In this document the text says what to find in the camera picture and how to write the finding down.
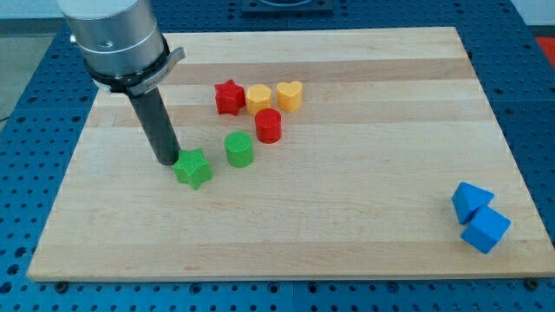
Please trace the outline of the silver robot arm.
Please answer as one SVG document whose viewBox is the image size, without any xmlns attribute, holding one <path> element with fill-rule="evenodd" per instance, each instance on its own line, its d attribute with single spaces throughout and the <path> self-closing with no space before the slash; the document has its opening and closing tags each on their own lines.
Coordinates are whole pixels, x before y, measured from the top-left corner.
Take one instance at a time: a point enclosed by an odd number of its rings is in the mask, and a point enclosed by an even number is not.
<svg viewBox="0 0 555 312">
<path fill-rule="evenodd" d="M 58 0 L 95 83 L 112 93 L 141 96 L 186 57 L 171 50 L 149 0 Z"/>
</svg>

